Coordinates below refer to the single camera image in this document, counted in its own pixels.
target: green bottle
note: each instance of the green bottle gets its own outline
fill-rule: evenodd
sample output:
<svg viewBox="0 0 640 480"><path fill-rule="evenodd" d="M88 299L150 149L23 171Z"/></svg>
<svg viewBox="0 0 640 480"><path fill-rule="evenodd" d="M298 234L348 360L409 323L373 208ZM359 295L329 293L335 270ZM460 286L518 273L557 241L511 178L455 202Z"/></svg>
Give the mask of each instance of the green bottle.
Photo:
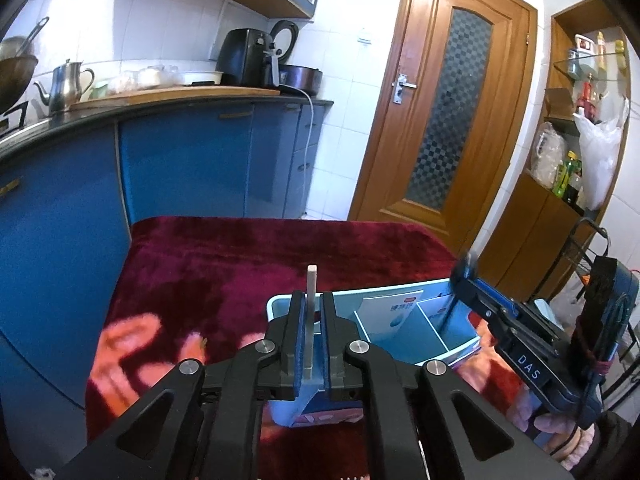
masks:
<svg viewBox="0 0 640 480"><path fill-rule="evenodd" d="M566 191L566 187L569 185L569 178L572 176L572 174L580 171L581 169L582 165L580 163L580 160L578 160L578 156L574 152L567 153L564 164L560 164L558 166L556 183L554 184L553 188L554 195L562 198L564 196L564 192Z"/></svg>

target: wooden cutting board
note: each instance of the wooden cutting board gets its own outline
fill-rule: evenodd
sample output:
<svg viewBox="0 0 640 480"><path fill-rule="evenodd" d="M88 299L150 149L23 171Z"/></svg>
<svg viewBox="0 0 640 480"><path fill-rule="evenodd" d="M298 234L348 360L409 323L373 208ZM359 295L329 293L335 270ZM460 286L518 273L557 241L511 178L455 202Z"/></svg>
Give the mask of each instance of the wooden cutting board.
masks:
<svg viewBox="0 0 640 480"><path fill-rule="evenodd" d="M177 86L156 90L141 90L139 92L126 92L101 99L71 105L71 110L89 110L91 108L104 108L114 106L139 105L157 101L169 101L173 99L189 99L193 97L252 97L252 96L277 96L278 90L267 88L244 88L239 86Z"/></svg>

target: metal screw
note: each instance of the metal screw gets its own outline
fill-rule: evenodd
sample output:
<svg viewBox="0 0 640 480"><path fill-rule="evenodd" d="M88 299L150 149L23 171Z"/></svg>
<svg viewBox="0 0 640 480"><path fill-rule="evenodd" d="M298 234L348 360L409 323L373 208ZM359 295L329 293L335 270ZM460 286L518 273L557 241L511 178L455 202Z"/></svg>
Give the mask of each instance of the metal screw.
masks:
<svg viewBox="0 0 640 480"><path fill-rule="evenodd" d="M433 375L442 375L447 371L447 365L442 361L434 359L433 361L429 361L427 363L427 371Z"/></svg>
<svg viewBox="0 0 640 480"><path fill-rule="evenodd" d="M255 349L261 354L273 352L275 348L276 345L270 339L260 339L260 341L255 344Z"/></svg>
<svg viewBox="0 0 640 480"><path fill-rule="evenodd" d="M196 373L199 368L199 362L194 361L193 359L189 359L188 361L181 362L180 368L178 368L178 370L180 370L180 373L183 373L185 375L191 375Z"/></svg>
<svg viewBox="0 0 640 480"><path fill-rule="evenodd" d="M364 354L369 351L369 343L360 340L351 341L351 343L349 343L349 350L354 354Z"/></svg>

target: frosted glass panel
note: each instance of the frosted glass panel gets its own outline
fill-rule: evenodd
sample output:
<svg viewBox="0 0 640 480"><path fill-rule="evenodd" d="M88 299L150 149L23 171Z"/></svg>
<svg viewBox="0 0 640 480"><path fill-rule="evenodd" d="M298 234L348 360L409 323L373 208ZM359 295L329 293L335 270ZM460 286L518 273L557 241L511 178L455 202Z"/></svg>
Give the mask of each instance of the frosted glass panel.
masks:
<svg viewBox="0 0 640 480"><path fill-rule="evenodd" d="M492 25L454 9L440 79L405 197L440 210L473 124L491 45Z"/></svg>

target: red velvet blanket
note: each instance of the red velvet blanket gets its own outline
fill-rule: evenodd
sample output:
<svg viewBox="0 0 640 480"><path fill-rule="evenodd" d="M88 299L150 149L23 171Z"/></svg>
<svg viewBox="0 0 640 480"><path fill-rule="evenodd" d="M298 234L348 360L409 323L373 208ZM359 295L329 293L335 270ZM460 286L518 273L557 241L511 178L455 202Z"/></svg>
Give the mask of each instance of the red velvet blanket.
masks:
<svg viewBox="0 0 640 480"><path fill-rule="evenodd" d="M171 218L132 227L86 393L89 440L124 412L174 363L228 359L264 335L265 306L305 288L318 265L318 290L348 290L445 278L454 257L420 226L306 220ZM460 371L501 410L518 380L484 348ZM361 423L290 430L265 410L262 480L366 475Z"/></svg>

